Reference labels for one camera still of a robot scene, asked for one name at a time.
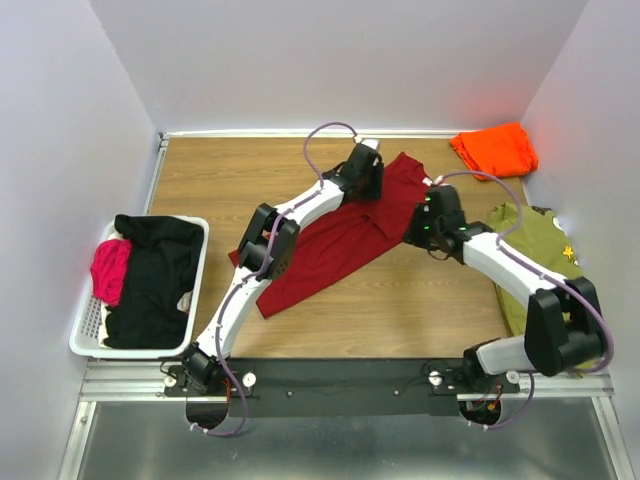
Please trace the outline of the dark red t shirt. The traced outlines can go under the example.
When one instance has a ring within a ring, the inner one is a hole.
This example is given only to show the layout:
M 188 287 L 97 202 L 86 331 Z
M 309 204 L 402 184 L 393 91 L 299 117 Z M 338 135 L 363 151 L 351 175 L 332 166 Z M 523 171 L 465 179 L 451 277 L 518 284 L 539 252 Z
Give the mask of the dark red t shirt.
M 399 245 L 425 197 L 426 178 L 423 164 L 401 152 L 384 169 L 379 200 L 347 204 L 301 230 L 290 266 L 257 296 L 263 317 L 303 302 Z

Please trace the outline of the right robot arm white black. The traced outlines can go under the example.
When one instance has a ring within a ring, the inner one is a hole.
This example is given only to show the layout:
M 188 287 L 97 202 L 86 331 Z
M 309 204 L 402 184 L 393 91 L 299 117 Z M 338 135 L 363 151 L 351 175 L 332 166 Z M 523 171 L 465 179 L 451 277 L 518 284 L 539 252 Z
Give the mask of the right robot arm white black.
M 525 310 L 523 334 L 465 351 L 459 371 L 467 389 L 483 391 L 509 371 L 553 377 L 585 363 L 594 369 L 608 365 L 613 342 L 593 283 L 553 272 L 506 244 L 484 223 L 468 222 L 453 186 L 428 188 L 403 240 L 484 274 Z

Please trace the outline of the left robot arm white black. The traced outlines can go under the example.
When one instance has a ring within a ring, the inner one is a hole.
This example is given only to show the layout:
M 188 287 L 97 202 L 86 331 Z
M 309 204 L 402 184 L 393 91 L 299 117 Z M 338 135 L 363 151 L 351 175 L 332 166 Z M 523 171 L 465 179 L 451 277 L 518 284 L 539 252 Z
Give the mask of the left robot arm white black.
M 214 393 L 229 376 L 225 362 L 239 330 L 261 294 L 291 266 L 300 233 L 348 203 L 378 200 L 383 173 L 379 142 L 357 139 L 348 159 L 321 173 L 308 190 L 275 207 L 263 203 L 256 208 L 239 242 L 231 284 L 183 355 L 187 382 L 197 393 Z

